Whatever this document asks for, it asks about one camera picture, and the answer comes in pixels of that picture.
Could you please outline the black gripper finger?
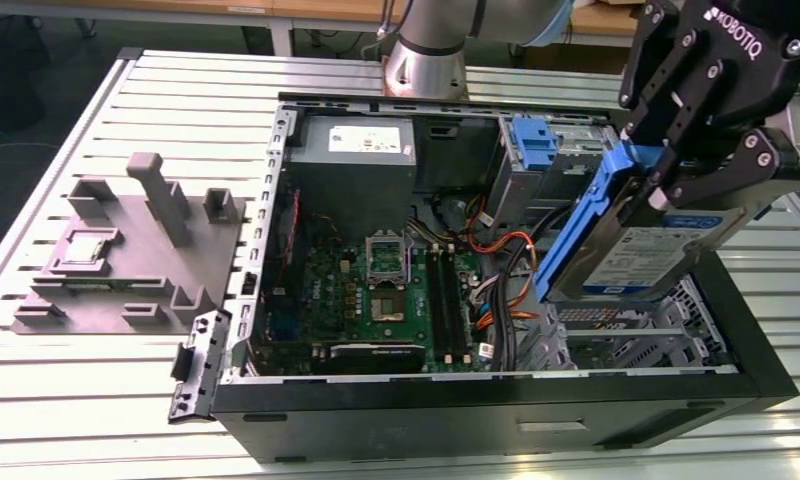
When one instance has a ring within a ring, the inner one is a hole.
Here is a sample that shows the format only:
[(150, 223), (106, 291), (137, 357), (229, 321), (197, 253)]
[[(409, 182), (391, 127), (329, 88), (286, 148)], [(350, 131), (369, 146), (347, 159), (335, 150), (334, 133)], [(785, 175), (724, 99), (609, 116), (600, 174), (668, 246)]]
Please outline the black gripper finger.
[(800, 146), (769, 127), (745, 132), (728, 159), (701, 176), (677, 179), (664, 188), (670, 206), (685, 210), (729, 210), (769, 203), (800, 191)]
[(656, 190), (720, 171), (729, 140), (706, 123), (728, 72), (713, 24), (714, 1), (649, 1), (640, 14), (620, 87), (629, 110), (621, 138), (644, 179), (628, 210), (646, 210)]

